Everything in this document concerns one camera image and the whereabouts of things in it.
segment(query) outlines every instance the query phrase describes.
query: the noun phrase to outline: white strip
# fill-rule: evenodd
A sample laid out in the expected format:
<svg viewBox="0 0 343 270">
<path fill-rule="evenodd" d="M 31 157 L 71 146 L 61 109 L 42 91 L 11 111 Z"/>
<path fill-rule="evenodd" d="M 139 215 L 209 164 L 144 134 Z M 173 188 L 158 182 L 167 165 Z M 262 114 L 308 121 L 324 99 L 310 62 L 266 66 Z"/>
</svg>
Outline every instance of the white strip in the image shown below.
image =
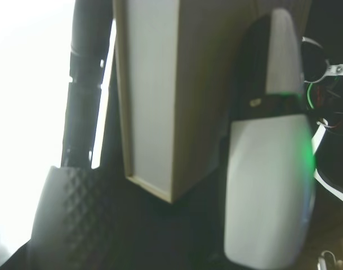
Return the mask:
<svg viewBox="0 0 343 270">
<path fill-rule="evenodd" d="M 313 154 L 316 153 L 323 137 L 325 134 L 325 127 L 320 125 L 317 132 L 315 133 L 315 135 L 313 136 L 313 138 L 311 139 L 311 144 L 313 146 Z M 314 178 L 324 187 L 326 188 L 329 192 L 333 193 L 336 197 L 338 197 L 341 201 L 343 201 L 343 193 L 340 192 L 339 190 L 336 190 L 335 188 L 329 186 L 319 175 L 318 170 L 315 169 L 314 172 Z"/>
<path fill-rule="evenodd" d="M 91 161 L 92 169 L 95 169 L 100 166 L 101 150 L 103 147 L 103 140 L 104 140 L 106 112 L 108 110 L 109 84 L 110 84 L 110 78 L 111 78 L 111 69 L 113 65 L 115 39 L 116 39 L 116 23 L 115 23 L 115 20 L 113 20 L 112 27 L 111 27 L 111 34 L 110 34 L 110 47 L 109 47 L 109 52 L 108 52 L 108 58 L 106 59 L 104 80 L 101 85 L 99 116 L 97 118 L 95 144 L 93 146 L 93 155 L 92 155 L 92 161 Z"/>
</svg>

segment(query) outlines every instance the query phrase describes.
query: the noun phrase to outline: textured grip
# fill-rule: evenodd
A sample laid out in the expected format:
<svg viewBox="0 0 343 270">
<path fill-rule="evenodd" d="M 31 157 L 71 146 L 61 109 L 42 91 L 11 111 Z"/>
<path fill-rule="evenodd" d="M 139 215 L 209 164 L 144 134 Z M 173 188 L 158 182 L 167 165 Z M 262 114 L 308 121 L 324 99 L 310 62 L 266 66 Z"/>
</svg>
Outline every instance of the textured grip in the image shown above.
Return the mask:
<svg viewBox="0 0 343 270">
<path fill-rule="evenodd" d="M 111 198 L 96 171 L 51 168 L 30 241 L 32 269 L 113 269 L 119 249 Z"/>
</svg>

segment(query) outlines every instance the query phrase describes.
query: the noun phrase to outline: green wire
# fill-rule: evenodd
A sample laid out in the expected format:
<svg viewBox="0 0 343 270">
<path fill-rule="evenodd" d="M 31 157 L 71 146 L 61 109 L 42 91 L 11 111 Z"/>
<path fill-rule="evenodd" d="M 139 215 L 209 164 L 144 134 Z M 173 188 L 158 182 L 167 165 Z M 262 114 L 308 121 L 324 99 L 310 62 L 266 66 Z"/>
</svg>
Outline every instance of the green wire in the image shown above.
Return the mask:
<svg viewBox="0 0 343 270">
<path fill-rule="evenodd" d="M 310 98 L 310 91 L 311 91 L 311 88 L 313 87 L 313 84 L 310 83 L 309 84 L 309 87 L 308 87 L 308 91 L 306 92 L 306 96 L 308 97 L 308 102 L 309 102 L 309 105 L 310 105 L 310 108 L 314 108 L 314 105 L 311 103 L 311 98 Z"/>
</svg>

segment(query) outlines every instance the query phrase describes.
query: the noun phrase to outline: bright white background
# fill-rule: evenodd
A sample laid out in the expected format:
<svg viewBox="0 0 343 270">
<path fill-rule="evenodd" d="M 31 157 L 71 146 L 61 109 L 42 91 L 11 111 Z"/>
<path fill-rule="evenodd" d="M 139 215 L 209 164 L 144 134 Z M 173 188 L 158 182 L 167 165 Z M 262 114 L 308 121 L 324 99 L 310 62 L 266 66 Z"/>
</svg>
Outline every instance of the bright white background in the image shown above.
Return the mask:
<svg viewBox="0 0 343 270">
<path fill-rule="evenodd" d="M 42 186 L 59 165 L 73 0 L 0 1 L 0 241 L 28 241 Z"/>
</svg>

